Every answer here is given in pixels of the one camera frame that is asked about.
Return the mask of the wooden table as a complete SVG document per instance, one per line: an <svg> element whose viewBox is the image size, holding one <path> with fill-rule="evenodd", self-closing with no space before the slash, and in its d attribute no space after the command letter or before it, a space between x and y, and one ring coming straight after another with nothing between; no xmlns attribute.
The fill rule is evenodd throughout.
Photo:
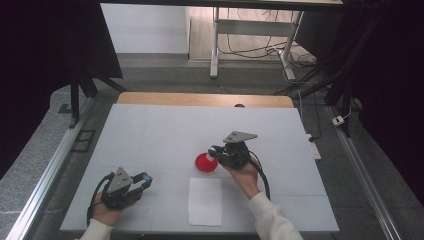
<svg viewBox="0 0 424 240"><path fill-rule="evenodd" d="M196 94L196 93L159 93L124 92L117 100L118 104L147 104L172 106L222 106L256 108L293 108L288 96L234 95L234 94Z"/></svg>

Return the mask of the white paper sheet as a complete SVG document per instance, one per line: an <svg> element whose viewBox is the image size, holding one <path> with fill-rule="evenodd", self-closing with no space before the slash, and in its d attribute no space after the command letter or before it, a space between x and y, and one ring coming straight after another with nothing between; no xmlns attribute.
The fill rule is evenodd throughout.
<svg viewBox="0 0 424 240"><path fill-rule="evenodd" d="M190 225L222 225L222 181L220 179L190 179L188 214Z"/></svg>

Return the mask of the person's left hand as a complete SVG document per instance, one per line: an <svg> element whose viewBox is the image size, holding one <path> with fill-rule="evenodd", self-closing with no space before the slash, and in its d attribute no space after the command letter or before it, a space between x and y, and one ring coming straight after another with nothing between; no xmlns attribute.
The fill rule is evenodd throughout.
<svg viewBox="0 0 424 240"><path fill-rule="evenodd" d="M97 193L92 205L91 219L113 227L119 221L124 210L109 209L101 200L102 194Z"/></svg>

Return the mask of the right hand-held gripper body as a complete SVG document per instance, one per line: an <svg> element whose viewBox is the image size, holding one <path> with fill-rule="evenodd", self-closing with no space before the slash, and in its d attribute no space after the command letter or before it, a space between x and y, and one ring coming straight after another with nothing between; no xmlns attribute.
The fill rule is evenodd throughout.
<svg viewBox="0 0 424 240"><path fill-rule="evenodd" d="M233 131L223 140L225 145L218 151L218 162L229 168L244 167L251 160L246 141L257 137L257 134Z"/></svg>

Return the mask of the black curtain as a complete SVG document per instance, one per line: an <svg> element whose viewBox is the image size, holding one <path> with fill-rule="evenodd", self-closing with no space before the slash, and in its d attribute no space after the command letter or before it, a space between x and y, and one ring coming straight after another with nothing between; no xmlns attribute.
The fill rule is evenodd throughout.
<svg viewBox="0 0 424 240"><path fill-rule="evenodd" d="M333 74L367 37L329 101L360 101L363 128L424 206L424 0L342 1L343 12L307 12L296 40Z"/></svg>
<svg viewBox="0 0 424 240"><path fill-rule="evenodd" d="M100 0L0 0L0 178L76 76L122 76Z"/></svg>

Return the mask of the white desk frame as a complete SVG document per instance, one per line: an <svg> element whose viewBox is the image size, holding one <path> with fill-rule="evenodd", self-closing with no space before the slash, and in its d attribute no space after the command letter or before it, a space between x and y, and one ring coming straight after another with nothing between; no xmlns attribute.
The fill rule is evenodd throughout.
<svg viewBox="0 0 424 240"><path fill-rule="evenodd" d="M266 22L253 20L221 19L218 7L213 8L214 38L211 52L210 78L218 76L218 39L220 34L286 37L286 45L283 50L278 50L278 56L283 65L283 72L287 80L295 79L293 69L290 65L289 54L294 42L303 12L294 13L291 22Z"/></svg>

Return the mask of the white table cover board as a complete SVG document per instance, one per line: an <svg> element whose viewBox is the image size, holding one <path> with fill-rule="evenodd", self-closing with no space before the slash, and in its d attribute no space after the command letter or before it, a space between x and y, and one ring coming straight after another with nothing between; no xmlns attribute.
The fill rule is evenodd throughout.
<svg viewBox="0 0 424 240"><path fill-rule="evenodd" d="M247 199L223 168L202 174L196 157L233 131L257 134L248 148L260 159L271 200L302 232L338 229L299 114L294 108L193 107L116 104L112 107L62 230L82 232L98 182L119 167L153 178L141 200L127 209L117 230L155 234L251 234ZM191 178L222 181L222 225L188 221Z"/></svg>

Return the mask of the aluminium rail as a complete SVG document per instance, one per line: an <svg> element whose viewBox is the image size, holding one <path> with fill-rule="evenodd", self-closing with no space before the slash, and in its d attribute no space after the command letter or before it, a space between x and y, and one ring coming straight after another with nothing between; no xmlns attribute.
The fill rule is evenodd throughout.
<svg viewBox="0 0 424 240"><path fill-rule="evenodd" d="M34 219L45 201L48 192L53 185L58 173L71 150L71 147L76 140L81 128L89 115L90 110L94 104L93 98L87 98L82 107L80 108L81 116L71 127L66 129L58 147L54 154L49 159L48 164L40 176L39 181L34 186L34 189L29 196L25 206L19 213L13 227L11 228L5 240L23 240L28 234Z"/></svg>
<svg viewBox="0 0 424 240"><path fill-rule="evenodd" d="M368 202L375 212L376 218L387 240L402 240L401 234L391 216L385 202L377 191L356 146L340 126L335 126L343 148L348 155L351 165L356 173L358 181L368 199Z"/></svg>

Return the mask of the black metal stand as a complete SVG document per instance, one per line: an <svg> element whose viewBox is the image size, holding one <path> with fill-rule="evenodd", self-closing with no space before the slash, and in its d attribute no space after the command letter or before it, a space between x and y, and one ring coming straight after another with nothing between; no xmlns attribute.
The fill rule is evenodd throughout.
<svg viewBox="0 0 424 240"><path fill-rule="evenodd" d="M83 69L82 67L76 67L73 74L71 75L71 114L72 119L70 123L70 128L75 128L80 120L80 107L79 107L79 90L82 89L84 95L87 98L94 98L98 89L95 86L94 80L98 79L111 88L115 89L119 93L126 92L127 89L120 84L113 81L111 78L106 77L100 73L94 73L91 75L91 72Z"/></svg>

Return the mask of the person's right hand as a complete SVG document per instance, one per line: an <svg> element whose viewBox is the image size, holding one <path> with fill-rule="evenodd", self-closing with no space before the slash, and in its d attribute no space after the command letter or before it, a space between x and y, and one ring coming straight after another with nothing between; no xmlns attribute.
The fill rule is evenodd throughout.
<svg viewBox="0 0 424 240"><path fill-rule="evenodd" d="M228 166L223 166L223 168L230 173L234 182L241 188L248 199L252 199L260 192L258 171L250 163L241 169L233 169Z"/></svg>

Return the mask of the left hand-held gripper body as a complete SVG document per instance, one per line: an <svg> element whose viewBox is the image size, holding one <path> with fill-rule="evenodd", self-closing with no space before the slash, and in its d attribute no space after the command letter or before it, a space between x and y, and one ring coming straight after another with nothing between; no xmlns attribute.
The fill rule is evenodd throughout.
<svg viewBox="0 0 424 240"><path fill-rule="evenodd" d="M135 184L122 167L112 175L112 179L102 191L102 202L109 209L123 210L141 199L140 195L132 194L130 187Z"/></svg>

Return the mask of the red round ink pad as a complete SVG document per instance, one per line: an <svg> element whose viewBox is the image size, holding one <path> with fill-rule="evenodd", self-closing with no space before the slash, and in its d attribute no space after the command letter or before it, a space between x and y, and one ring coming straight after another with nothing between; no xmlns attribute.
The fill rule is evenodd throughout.
<svg viewBox="0 0 424 240"><path fill-rule="evenodd" d="M218 166L218 160L210 162L206 159L206 153L202 153L195 159L195 167L201 173L212 173Z"/></svg>

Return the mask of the white plug adapter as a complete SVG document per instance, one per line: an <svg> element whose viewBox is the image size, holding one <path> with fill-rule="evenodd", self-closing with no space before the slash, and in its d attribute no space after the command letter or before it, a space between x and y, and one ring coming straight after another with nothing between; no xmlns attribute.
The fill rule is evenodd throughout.
<svg viewBox="0 0 424 240"><path fill-rule="evenodd" d="M332 122L335 126L340 126L342 124L345 123L345 119L350 115L350 113L348 113L346 116L337 116L335 118L332 119Z"/></svg>

